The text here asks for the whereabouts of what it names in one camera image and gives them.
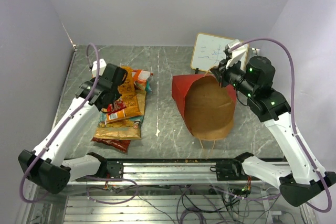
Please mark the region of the red paper bag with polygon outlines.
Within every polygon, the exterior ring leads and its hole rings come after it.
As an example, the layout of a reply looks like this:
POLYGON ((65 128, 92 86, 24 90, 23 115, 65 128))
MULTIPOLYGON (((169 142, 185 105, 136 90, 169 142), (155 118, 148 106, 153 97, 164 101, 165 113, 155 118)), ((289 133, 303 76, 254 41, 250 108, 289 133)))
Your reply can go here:
POLYGON ((172 78, 171 95, 183 123, 204 158, 232 158, 225 140, 235 126, 236 95, 209 73, 172 78))

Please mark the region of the teal snack packet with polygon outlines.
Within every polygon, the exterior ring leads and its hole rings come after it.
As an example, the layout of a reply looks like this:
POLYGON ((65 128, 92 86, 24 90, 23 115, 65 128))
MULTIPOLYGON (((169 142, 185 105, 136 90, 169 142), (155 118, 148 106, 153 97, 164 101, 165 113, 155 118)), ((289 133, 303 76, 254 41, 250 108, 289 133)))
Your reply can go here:
POLYGON ((152 92, 152 88, 150 87, 150 77, 146 79, 145 91, 152 92))

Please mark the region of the orange skittles packet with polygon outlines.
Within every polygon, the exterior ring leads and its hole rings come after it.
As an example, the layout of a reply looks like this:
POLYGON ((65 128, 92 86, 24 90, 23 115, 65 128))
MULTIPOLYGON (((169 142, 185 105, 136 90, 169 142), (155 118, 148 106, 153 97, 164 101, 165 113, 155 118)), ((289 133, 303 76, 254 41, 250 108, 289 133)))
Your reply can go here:
POLYGON ((134 85, 137 89, 145 91, 146 79, 153 76, 153 73, 142 70, 142 69, 132 69, 132 78, 134 85))

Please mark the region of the orange kettle chips bag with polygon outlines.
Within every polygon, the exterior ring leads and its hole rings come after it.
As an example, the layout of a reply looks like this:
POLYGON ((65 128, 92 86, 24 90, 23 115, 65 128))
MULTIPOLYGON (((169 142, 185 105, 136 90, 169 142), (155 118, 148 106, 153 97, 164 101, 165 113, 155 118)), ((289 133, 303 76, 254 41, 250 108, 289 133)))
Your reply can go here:
POLYGON ((128 76, 126 77, 125 82, 118 87, 118 91, 121 94, 121 97, 118 100, 122 100, 125 103, 126 108, 116 113, 107 114, 105 119, 106 123, 132 118, 141 114, 132 78, 132 68, 129 66, 121 67, 127 71, 128 76))

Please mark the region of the brown snack packet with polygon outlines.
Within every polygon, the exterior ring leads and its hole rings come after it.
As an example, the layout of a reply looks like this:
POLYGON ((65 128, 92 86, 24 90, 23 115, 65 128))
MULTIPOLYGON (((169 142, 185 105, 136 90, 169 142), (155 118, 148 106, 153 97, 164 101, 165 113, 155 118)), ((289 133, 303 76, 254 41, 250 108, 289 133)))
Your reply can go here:
POLYGON ((141 125, 145 113, 146 91, 136 90, 140 115, 108 123, 105 114, 101 114, 93 137, 108 140, 139 140, 141 125))

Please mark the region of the small red snack packet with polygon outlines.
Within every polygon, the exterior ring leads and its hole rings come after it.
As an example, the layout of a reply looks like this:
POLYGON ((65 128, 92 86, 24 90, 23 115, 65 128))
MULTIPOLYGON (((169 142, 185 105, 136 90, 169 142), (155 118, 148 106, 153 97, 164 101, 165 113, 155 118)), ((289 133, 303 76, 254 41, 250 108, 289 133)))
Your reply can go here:
POLYGON ((116 100, 113 103, 108 105, 105 113, 112 114, 112 113, 119 112, 125 108, 126 108, 126 105, 122 100, 116 100))

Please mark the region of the red doritos chip bag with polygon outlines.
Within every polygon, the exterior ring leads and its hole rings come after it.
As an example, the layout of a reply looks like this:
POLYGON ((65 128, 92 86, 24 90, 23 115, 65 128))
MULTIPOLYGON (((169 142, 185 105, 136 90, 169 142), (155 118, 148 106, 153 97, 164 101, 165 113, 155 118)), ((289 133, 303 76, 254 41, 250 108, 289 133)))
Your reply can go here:
POLYGON ((123 153, 128 152, 128 148, 130 146, 131 140, 112 140, 112 139, 104 139, 104 138, 96 138, 93 137, 92 142, 101 143, 107 146, 111 146, 114 149, 121 151, 123 153))

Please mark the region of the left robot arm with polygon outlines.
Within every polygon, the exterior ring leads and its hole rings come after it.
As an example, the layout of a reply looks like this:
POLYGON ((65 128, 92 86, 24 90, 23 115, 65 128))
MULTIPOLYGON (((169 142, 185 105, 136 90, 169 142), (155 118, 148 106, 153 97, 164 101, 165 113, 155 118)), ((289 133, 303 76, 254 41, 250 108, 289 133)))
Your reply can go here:
POLYGON ((93 152, 69 160, 65 156, 70 143, 88 122, 121 96, 118 87, 127 76, 125 69, 109 63, 102 74, 84 82, 49 135, 32 151, 23 150, 19 154, 24 179, 51 194, 60 193, 69 181, 78 178, 91 176, 94 180, 104 179, 107 175, 107 160, 104 157, 93 152))

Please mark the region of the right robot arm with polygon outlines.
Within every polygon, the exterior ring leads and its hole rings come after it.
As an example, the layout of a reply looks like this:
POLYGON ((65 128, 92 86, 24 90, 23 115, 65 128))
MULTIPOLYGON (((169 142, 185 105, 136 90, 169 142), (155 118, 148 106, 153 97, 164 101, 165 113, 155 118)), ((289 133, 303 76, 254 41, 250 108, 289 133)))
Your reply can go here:
POLYGON ((211 68, 221 87, 228 85, 247 98, 247 105, 274 136, 289 166, 279 168, 251 153, 237 157, 231 167, 236 179, 246 176, 261 179, 277 189, 291 205, 298 207, 335 184, 335 172, 328 172, 313 156, 298 129, 291 121, 286 98, 272 88, 275 68, 266 57, 252 57, 245 70, 236 63, 226 66, 222 60, 211 68))

